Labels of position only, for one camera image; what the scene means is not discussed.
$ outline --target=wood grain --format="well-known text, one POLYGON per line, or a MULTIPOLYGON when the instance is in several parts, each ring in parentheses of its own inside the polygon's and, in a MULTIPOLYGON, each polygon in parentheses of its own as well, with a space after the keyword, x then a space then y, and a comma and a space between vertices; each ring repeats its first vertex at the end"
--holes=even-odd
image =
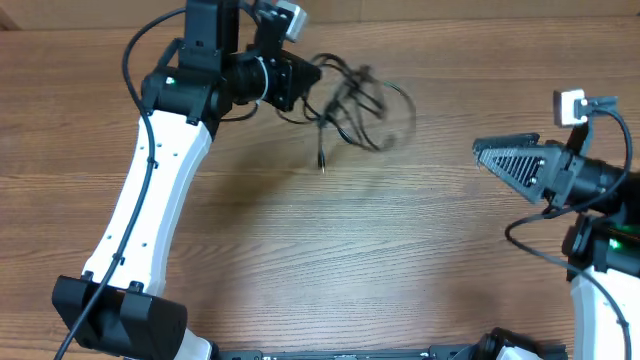
MULTIPOLYGON (((176 231, 166 297, 223 349, 425 347, 475 342, 494 326, 572 346, 563 271, 502 236, 539 208, 478 170, 471 144, 530 131, 564 141, 551 92, 577 86, 620 96, 640 131, 639 31, 635 18, 312 26, 292 50, 371 64, 406 88, 418 105, 414 136, 385 154, 328 136, 322 176, 312 127, 283 123, 268 106, 223 125, 176 231)), ((119 73, 133 32, 0 34, 2 359, 49 359, 65 334, 53 284, 79 275, 102 235, 137 133, 119 73)), ((143 39, 136 83, 180 32, 143 39)), ((323 82, 312 101, 332 88, 323 82)), ((382 132, 406 116, 390 100, 397 115, 382 132)), ((591 155, 620 164, 617 127, 596 131, 591 155)), ((518 235, 559 255, 571 223, 518 235)), ((68 358, 108 359, 77 346, 68 358)))
POLYGON ((634 16, 635 0, 362 0, 363 21, 634 16))
MULTIPOLYGON (((360 19, 361 0, 299 0, 312 22, 346 22, 360 19)), ((0 0, 14 29, 61 30, 142 27, 157 16, 183 7, 185 0, 0 0)), ((241 13, 241 23, 252 20, 241 13)), ((163 25, 181 25, 183 17, 163 25)))

